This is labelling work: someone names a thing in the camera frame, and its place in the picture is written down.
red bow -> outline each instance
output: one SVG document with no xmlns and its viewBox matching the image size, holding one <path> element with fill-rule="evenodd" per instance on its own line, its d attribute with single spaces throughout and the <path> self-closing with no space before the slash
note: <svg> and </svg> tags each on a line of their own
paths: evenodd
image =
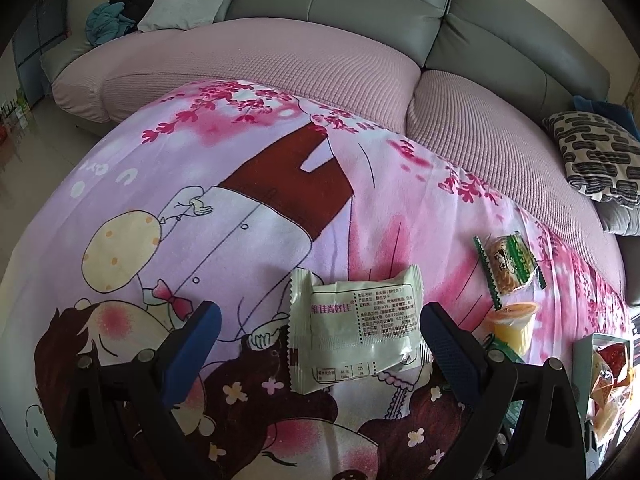
<svg viewBox="0 0 640 480">
<path fill-rule="evenodd" d="M 170 304 L 174 309 L 175 315 L 178 316 L 180 321 L 186 320 L 193 312 L 193 305 L 191 304 L 191 301 L 185 300 L 184 298 L 176 298 L 163 280 L 158 280 L 158 284 L 151 291 L 151 294 L 154 298 L 158 298 L 158 300 L 163 300 Z"/>
</svg>

white snack wrapper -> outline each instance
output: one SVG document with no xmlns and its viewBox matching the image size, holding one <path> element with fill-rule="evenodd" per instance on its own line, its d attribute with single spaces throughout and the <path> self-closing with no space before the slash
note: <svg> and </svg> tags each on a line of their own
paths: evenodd
<svg viewBox="0 0 640 480">
<path fill-rule="evenodd" d="M 412 265 L 391 280 L 321 285 L 312 272 L 291 273 L 291 389 L 309 394 L 389 368 L 429 362 L 420 334 L 422 276 Z"/>
</svg>

metal screw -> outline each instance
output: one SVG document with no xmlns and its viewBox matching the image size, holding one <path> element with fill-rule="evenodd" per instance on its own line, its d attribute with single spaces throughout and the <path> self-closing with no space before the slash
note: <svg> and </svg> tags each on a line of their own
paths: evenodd
<svg viewBox="0 0 640 480">
<path fill-rule="evenodd" d="M 151 361 L 151 359 L 154 358 L 155 355 L 156 355 L 156 352 L 154 352 L 153 349 L 145 348 L 144 350 L 141 350 L 140 352 L 138 352 L 138 355 L 136 356 L 136 358 L 141 363 L 148 363 L 149 361 Z"/>
<path fill-rule="evenodd" d="M 81 355 L 78 359 L 78 368 L 86 370 L 89 366 L 91 366 L 92 362 L 92 359 L 88 355 Z"/>
<path fill-rule="evenodd" d="M 489 350 L 489 359 L 494 363 L 501 363 L 504 361 L 504 354 L 499 350 Z"/>
<path fill-rule="evenodd" d="M 555 357 L 549 358 L 549 366 L 551 366 L 554 370 L 562 370 L 562 361 Z"/>
</svg>

teal box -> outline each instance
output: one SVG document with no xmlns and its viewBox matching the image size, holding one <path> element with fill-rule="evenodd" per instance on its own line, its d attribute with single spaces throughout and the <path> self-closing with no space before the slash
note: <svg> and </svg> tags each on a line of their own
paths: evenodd
<svg viewBox="0 0 640 480">
<path fill-rule="evenodd" d="M 587 410 L 589 408 L 589 395 L 591 393 L 591 368 L 593 367 L 593 349 L 594 347 L 608 346 L 612 343 L 625 343 L 627 355 L 631 353 L 631 341 L 606 334 L 591 334 L 574 343 L 574 362 L 572 372 L 572 383 L 574 384 L 574 393 L 577 398 L 578 414 L 580 420 L 584 424 L 587 418 Z"/>
</svg>

polka dot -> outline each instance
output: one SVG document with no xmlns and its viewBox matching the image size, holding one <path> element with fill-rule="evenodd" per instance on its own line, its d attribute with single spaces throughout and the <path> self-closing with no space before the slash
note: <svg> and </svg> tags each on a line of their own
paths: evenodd
<svg viewBox="0 0 640 480">
<path fill-rule="evenodd" d="M 80 195 L 82 195 L 83 191 L 84 191 L 84 182 L 80 180 L 79 182 L 76 182 L 71 188 L 71 193 L 70 193 L 71 198 L 78 198 Z"/>
</svg>

